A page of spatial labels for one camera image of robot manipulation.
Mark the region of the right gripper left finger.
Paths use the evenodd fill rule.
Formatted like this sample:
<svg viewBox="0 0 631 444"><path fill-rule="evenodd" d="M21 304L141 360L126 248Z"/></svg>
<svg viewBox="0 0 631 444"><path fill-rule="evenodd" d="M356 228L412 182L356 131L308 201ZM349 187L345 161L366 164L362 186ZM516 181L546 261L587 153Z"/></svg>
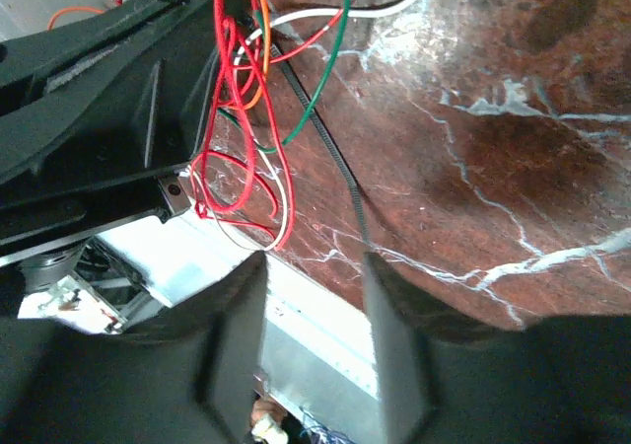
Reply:
<svg viewBox="0 0 631 444"><path fill-rule="evenodd" d="M1 321L5 443L240 443L263 333L267 260L120 334Z"/></svg>

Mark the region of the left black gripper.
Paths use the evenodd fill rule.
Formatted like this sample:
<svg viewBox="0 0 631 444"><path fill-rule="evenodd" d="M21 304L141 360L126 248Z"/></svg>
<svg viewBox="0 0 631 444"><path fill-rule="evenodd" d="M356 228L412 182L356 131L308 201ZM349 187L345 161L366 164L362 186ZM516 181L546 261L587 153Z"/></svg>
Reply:
<svg viewBox="0 0 631 444"><path fill-rule="evenodd" d="M130 0L2 43L3 266L175 215L217 77L214 1Z"/></svg>

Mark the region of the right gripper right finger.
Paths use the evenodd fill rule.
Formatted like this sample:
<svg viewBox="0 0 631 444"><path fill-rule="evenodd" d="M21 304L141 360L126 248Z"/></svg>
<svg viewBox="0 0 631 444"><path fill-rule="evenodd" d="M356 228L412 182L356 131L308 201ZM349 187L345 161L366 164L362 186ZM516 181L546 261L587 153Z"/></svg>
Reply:
<svg viewBox="0 0 631 444"><path fill-rule="evenodd" d="M559 316L520 331L471 318L375 253L364 295L388 443L626 443L630 320Z"/></svg>

